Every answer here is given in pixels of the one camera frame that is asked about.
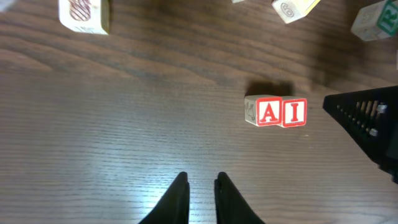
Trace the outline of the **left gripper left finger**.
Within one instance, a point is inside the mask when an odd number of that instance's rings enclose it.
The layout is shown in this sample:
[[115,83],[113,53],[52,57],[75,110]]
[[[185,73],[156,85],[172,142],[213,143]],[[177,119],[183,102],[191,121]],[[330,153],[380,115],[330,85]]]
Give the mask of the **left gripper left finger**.
[[180,172],[152,211],[139,224],[188,224],[190,184]]

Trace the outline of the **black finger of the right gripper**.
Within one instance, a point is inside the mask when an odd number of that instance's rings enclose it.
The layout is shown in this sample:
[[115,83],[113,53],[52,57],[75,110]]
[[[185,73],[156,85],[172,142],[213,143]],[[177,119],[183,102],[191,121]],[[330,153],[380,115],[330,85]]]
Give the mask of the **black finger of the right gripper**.
[[328,95],[323,109],[397,183],[397,87]]

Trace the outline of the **red I block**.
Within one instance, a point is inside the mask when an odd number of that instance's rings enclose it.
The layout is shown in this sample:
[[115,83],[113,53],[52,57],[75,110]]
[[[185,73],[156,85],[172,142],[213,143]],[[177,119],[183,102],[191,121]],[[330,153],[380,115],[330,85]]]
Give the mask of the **red I block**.
[[305,126],[307,123],[307,99],[295,96],[282,97],[282,128]]

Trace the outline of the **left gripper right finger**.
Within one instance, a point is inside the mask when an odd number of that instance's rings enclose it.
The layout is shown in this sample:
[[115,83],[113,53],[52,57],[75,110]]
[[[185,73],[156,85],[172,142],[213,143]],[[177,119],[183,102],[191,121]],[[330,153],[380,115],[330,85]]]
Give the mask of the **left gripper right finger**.
[[217,224],[265,224],[225,172],[215,179],[215,205]]

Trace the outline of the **red A block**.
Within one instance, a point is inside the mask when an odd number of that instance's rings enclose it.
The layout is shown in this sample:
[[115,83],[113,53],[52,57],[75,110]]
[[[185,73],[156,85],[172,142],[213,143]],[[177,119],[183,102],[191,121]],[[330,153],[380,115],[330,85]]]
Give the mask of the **red A block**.
[[282,122],[282,98],[273,95],[244,97],[244,119],[255,126],[275,126]]

